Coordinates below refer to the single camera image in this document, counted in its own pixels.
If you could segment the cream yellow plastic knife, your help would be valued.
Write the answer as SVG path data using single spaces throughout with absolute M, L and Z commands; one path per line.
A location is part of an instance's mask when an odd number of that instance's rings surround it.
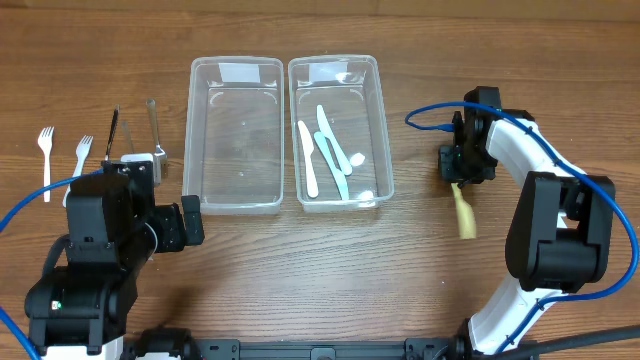
M 461 189 L 456 183 L 451 184 L 453 198 L 458 221 L 458 231 L 461 239 L 474 239 L 477 237 L 477 228 L 474 211 L 471 205 L 463 198 Z

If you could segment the white plastic knife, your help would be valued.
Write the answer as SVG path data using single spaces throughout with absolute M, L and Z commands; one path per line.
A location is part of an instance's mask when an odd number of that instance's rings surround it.
M 305 161 L 307 194 L 310 198 L 316 198 L 319 195 L 319 189 L 312 163 L 312 154 L 314 152 L 313 140 L 306 124 L 302 120 L 299 120 L 297 122 L 297 125 L 302 141 L 303 156 Z
M 353 172 L 352 165 L 334 135 L 322 105 L 318 105 L 316 108 L 316 119 L 321 133 L 331 142 L 341 171 L 345 176 L 350 176 Z

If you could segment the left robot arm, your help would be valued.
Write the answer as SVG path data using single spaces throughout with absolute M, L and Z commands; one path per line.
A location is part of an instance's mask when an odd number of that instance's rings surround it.
M 125 335 L 152 255 L 203 243 L 201 201 L 186 195 L 158 206 L 146 177 L 100 173 L 72 182 L 66 213 L 69 232 L 54 242 L 25 299 L 29 339 L 40 356 L 61 346 L 98 355 Z

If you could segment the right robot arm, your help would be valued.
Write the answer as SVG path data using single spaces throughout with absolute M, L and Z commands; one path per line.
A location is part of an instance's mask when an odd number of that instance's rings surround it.
M 604 275 L 613 212 L 576 179 L 578 168 L 561 169 L 536 142 L 539 128 L 524 110 L 497 116 L 498 88 L 478 86 L 453 115 L 454 140 L 439 150 L 442 178 L 458 187 L 495 177 L 503 165 L 521 189 L 506 236 L 508 273 L 482 310 L 466 320 L 448 344 L 450 359 L 495 355 L 516 348 L 524 334 L 553 305 Z

